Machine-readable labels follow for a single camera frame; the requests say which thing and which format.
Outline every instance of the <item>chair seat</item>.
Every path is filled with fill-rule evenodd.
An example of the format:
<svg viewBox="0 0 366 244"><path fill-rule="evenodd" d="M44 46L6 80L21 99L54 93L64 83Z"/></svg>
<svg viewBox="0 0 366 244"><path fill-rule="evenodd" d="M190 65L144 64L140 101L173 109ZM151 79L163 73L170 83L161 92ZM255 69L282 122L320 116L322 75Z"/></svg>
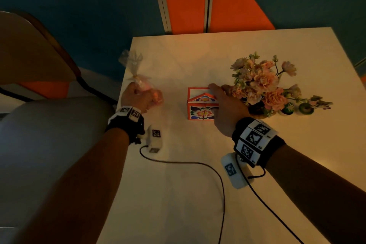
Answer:
<svg viewBox="0 0 366 244"><path fill-rule="evenodd" d="M96 97L65 98L25 103L0 121L0 226L23 226L113 113Z"/></svg>

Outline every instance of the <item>painted box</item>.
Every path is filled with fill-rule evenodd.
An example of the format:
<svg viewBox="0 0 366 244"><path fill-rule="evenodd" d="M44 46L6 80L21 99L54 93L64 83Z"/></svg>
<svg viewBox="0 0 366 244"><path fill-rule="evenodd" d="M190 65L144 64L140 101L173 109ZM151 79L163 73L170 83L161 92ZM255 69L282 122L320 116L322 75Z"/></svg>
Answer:
<svg viewBox="0 0 366 244"><path fill-rule="evenodd" d="M189 120L214 120L212 109L218 103L209 88L188 88L187 112Z"/></svg>

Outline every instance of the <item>plastic bag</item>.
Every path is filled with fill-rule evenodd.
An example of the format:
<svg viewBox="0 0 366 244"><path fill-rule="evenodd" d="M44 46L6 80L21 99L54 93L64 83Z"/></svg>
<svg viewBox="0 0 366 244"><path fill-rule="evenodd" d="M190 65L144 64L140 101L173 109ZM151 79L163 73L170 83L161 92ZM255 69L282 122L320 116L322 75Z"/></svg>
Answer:
<svg viewBox="0 0 366 244"><path fill-rule="evenodd" d="M156 89L151 84L151 82L149 81L149 79L151 78L145 75L138 74L138 69L142 62L142 54L137 56L135 50L131 51L124 50L121 56L119 57L118 61L132 73L132 78L130 80L135 81L141 92L148 91L151 89L153 94L153 103L149 105L149 108L163 103L164 100L162 97L162 92Z"/></svg>

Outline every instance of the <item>hand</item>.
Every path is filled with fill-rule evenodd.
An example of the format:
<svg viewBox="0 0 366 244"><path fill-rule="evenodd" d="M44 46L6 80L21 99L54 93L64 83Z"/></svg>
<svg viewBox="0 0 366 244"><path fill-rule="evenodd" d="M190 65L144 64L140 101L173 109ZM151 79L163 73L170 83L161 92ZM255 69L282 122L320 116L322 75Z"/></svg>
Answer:
<svg viewBox="0 0 366 244"><path fill-rule="evenodd" d="M133 106L139 108L141 113L144 114L154 105L153 90L141 92L138 85L135 82L131 82L121 97L122 106Z"/></svg>
<svg viewBox="0 0 366 244"><path fill-rule="evenodd" d="M215 126L225 136L231 137L236 123L250 117L248 108L237 98L229 95L229 85L221 87L212 83L208 85L219 103L219 109L213 109Z"/></svg>

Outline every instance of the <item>flower bouquet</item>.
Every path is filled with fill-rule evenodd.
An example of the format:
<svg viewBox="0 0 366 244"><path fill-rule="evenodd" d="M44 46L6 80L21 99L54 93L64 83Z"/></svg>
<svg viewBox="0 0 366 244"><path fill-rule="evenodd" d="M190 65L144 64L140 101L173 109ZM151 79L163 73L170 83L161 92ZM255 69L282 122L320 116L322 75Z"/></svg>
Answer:
<svg viewBox="0 0 366 244"><path fill-rule="evenodd" d="M257 52L248 57L239 58L231 65L235 72L234 85L231 87L231 94L239 98L254 118L270 117L278 111L285 115L291 115L295 110L295 104L299 104L298 110L301 114L310 115L315 108L330 109L332 102L322 101L322 97L313 96L306 99L301 97L301 90L297 84L290 88L278 87L283 73L295 76L297 69L289 61L282 63L282 70L277 67L277 56L271 61L261 61Z"/></svg>

